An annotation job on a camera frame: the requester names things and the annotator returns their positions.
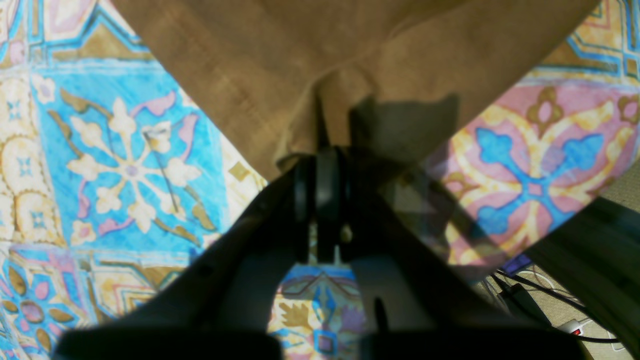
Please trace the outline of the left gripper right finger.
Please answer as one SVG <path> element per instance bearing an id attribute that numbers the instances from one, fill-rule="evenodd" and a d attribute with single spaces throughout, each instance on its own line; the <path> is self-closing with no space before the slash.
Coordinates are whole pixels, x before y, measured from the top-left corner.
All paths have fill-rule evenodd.
<path id="1" fill-rule="evenodd" d="M 487 303 L 432 253 L 338 148 L 315 158 L 320 264 L 349 265 L 368 329 L 362 360 L 585 360 L 571 335 Z"/>

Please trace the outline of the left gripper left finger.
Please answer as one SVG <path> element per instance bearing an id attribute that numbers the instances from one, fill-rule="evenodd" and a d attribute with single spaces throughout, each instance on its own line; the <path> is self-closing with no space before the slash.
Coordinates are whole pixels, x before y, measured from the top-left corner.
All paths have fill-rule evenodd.
<path id="1" fill-rule="evenodd" d="M 275 294 L 310 255 L 316 158 L 303 157 L 250 203 L 176 280 L 131 313 L 70 330 L 55 360 L 281 360 L 267 333 Z"/>

